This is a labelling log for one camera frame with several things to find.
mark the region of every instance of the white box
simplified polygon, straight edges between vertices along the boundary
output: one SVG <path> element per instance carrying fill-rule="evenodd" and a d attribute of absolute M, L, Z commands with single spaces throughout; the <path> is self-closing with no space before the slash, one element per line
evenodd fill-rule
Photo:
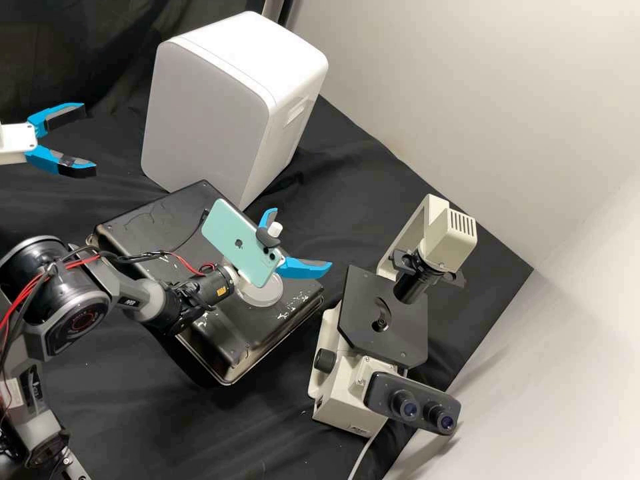
<path fill-rule="evenodd" d="M 142 169 L 168 191 L 206 179 L 244 209 L 291 161 L 327 67 L 253 12 L 162 42 Z"/>

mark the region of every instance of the mint green iphone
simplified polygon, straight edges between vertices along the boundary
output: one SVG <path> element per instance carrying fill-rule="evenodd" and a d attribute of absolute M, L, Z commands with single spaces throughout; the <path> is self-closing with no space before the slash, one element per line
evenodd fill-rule
<path fill-rule="evenodd" d="M 282 252 L 278 248 L 265 250 L 255 237 L 257 228 L 224 199 L 213 204 L 202 225 L 202 235 L 233 266 L 241 276 L 256 287 L 263 287 L 278 267 Z"/>

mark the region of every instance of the white knob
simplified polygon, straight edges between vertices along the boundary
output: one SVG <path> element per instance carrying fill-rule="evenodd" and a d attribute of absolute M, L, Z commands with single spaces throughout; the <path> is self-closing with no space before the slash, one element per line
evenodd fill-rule
<path fill-rule="evenodd" d="M 270 234 L 270 236 L 272 236 L 273 238 L 278 238 L 282 233 L 282 223 L 273 222 L 267 229 L 267 233 Z"/>

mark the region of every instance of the blue clamp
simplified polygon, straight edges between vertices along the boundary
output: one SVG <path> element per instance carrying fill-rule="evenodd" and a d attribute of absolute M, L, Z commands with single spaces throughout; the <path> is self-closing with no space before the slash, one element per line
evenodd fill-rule
<path fill-rule="evenodd" d="M 331 268 L 331 262 L 322 260 L 304 260 L 285 257 L 285 262 L 276 268 L 282 278 L 318 279 L 324 277 Z"/>
<path fill-rule="evenodd" d="M 86 178 L 94 177 L 96 166 L 94 162 L 78 157 L 71 157 L 56 150 L 50 150 L 42 145 L 25 152 L 25 158 L 34 167 L 65 177 Z"/>
<path fill-rule="evenodd" d="M 70 122 L 86 118 L 84 103 L 62 103 L 56 107 L 41 110 L 28 116 L 27 121 L 33 125 L 36 138 L 42 138 L 51 130 Z M 25 152 L 25 158 L 34 167 L 40 168 L 54 175 L 66 177 L 86 178 L 94 177 L 96 164 L 89 160 L 65 155 L 56 150 L 50 150 L 38 145 L 31 151 Z"/>
<path fill-rule="evenodd" d="M 258 223 L 258 228 L 268 229 L 278 214 L 277 208 L 266 210 Z M 282 278 L 293 279 L 318 279 L 323 277 L 331 268 L 332 263 L 322 260 L 305 260 L 293 257 L 284 257 L 284 263 L 276 268 L 276 272 Z"/>
<path fill-rule="evenodd" d="M 277 214 L 277 208 L 265 210 L 265 212 L 262 214 L 262 218 L 260 219 L 260 223 L 258 223 L 258 228 L 269 228 L 270 224 L 272 224 L 275 220 L 275 216 Z"/>
<path fill-rule="evenodd" d="M 84 103 L 62 103 L 28 116 L 27 121 L 35 128 L 35 137 L 42 138 L 51 130 L 83 118 L 87 118 Z"/>

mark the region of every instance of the white backdrop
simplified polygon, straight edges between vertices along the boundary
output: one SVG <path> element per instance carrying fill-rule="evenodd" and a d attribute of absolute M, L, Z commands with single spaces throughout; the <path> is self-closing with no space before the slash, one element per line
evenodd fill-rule
<path fill-rule="evenodd" d="M 639 13 L 301 0 L 322 94 L 537 269 L 389 480 L 640 477 Z"/>
<path fill-rule="evenodd" d="M 385 480 L 639 478 L 638 211 L 634 176 L 533 272 L 458 374 L 453 440 L 419 432 Z"/>
<path fill-rule="evenodd" d="M 322 94 L 530 262 L 637 162 L 635 0 L 301 0 Z"/>

